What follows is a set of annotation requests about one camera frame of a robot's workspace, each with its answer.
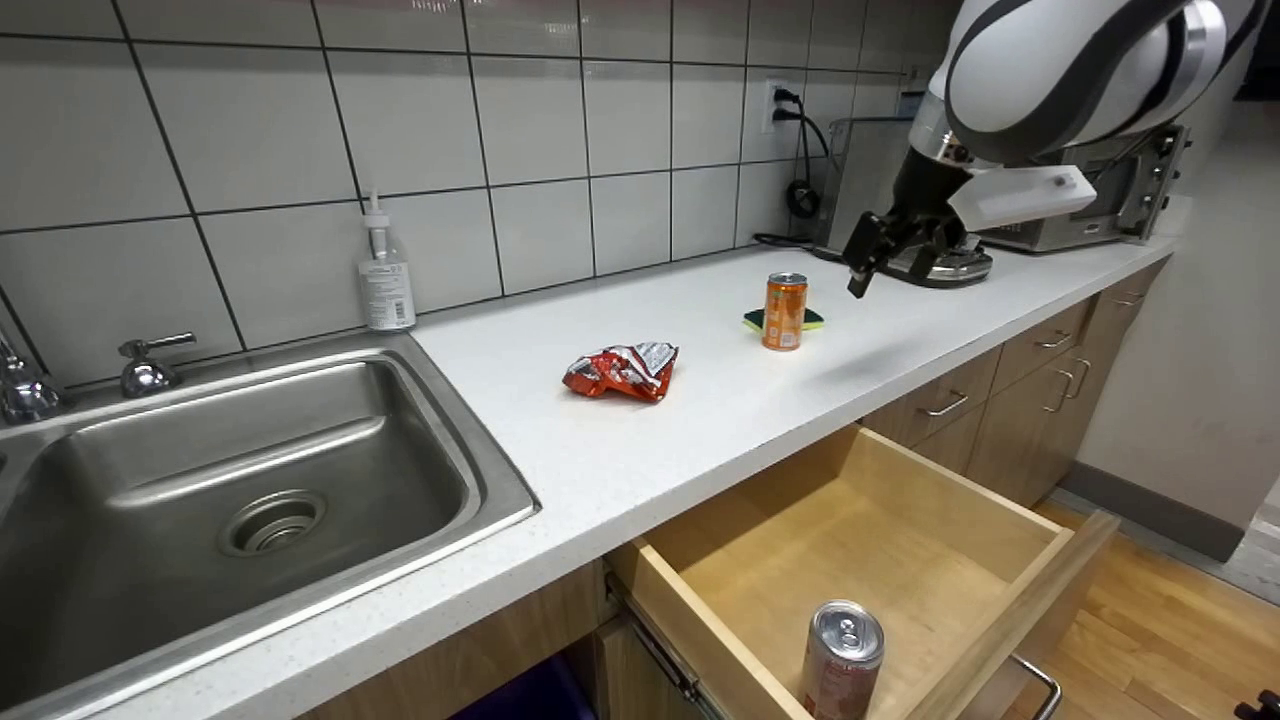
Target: soda can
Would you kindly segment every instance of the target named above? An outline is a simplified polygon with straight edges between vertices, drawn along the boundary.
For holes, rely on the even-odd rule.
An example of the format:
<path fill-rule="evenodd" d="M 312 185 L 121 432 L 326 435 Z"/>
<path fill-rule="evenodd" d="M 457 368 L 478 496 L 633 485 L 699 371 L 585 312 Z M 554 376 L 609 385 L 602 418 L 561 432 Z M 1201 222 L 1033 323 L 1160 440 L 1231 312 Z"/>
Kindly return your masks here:
<path fill-rule="evenodd" d="M 790 351 L 805 331 L 806 280 L 801 273 L 772 273 L 765 293 L 765 349 Z"/>
<path fill-rule="evenodd" d="M 805 693 L 801 693 L 805 710 L 816 720 L 867 717 L 881 660 L 883 660 L 881 621 L 850 600 L 825 603 L 806 621 Z"/>

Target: wooden floor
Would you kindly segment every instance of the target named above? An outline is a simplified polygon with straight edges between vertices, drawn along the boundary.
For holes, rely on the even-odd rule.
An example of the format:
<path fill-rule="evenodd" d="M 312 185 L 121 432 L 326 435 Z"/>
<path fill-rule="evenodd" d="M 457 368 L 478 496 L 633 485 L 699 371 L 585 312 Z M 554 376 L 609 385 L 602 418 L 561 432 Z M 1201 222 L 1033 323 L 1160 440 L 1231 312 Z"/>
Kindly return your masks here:
<path fill-rule="evenodd" d="M 1049 671 L 1067 693 L 1065 720 L 1231 720 L 1238 699 L 1280 688 L 1280 607 L 1114 535 Z"/>

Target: small bottle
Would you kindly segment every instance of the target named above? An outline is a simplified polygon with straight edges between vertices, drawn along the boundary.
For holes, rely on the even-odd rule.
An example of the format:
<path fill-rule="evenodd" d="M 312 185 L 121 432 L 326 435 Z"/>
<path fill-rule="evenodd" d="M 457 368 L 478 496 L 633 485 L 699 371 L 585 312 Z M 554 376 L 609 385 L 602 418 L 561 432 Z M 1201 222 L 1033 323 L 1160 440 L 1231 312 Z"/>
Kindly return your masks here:
<path fill-rule="evenodd" d="M 410 273 L 377 193 L 369 198 L 363 228 L 370 249 L 370 255 L 359 262 L 363 323 L 370 331 L 402 331 L 415 323 Z"/>

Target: sink basin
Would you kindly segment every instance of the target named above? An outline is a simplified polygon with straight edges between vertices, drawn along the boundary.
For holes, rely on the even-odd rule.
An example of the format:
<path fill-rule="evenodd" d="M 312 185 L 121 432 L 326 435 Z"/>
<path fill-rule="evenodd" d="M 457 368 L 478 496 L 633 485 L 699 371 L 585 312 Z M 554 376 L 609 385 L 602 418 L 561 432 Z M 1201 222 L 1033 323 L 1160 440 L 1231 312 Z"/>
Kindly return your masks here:
<path fill-rule="evenodd" d="M 105 710 L 528 514 L 410 339 L 3 432 L 0 710 Z"/>

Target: drawer handle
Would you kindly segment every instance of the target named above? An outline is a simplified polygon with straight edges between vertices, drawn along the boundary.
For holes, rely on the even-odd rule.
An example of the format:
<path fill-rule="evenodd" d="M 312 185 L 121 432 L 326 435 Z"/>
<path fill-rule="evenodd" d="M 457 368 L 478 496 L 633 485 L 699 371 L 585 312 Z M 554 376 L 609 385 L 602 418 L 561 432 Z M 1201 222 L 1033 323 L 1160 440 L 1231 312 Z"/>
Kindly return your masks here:
<path fill-rule="evenodd" d="M 1045 699 L 1040 699 L 1040 710 L 1033 712 L 1033 720 L 1051 720 L 1056 717 L 1056 710 L 1065 703 L 1065 686 L 1059 679 L 1051 679 L 1040 665 L 1033 665 L 1033 660 L 1023 660 L 1023 657 L 1011 657 L 1011 665 L 1014 669 L 1023 669 L 1027 676 L 1036 676 L 1036 686 L 1045 686 Z"/>
<path fill-rule="evenodd" d="M 948 394 L 950 402 L 943 406 L 943 410 L 916 410 L 918 418 L 927 418 L 927 422 L 943 422 L 943 418 L 955 418 L 955 412 L 964 412 L 964 406 L 973 402 L 969 394 Z"/>
<path fill-rule="evenodd" d="M 1077 398 L 1078 376 L 1067 368 L 1056 368 L 1065 376 L 1065 387 L 1056 394 L 1056 406 L 1045 406 L 1045 418 L 1056 418 L 1067 410 L 1067 402 Z"/>
<path fill-rule="evenodd" d="M 1086 355 L 1078 355 L 1077 398 L 1082 398 L 1086 376 L 1092 376 L 1092 360 L 1086 360 Z"/>
<path fill-rule="evenodd" d="M 1070 345 L 1070 331 L 1051 331 L 1049 339 L 1040 339 L 1036 349 L 1045 349 L 1045 351 L 1059 351 L 1059 349 L 1067 349 Z"/>

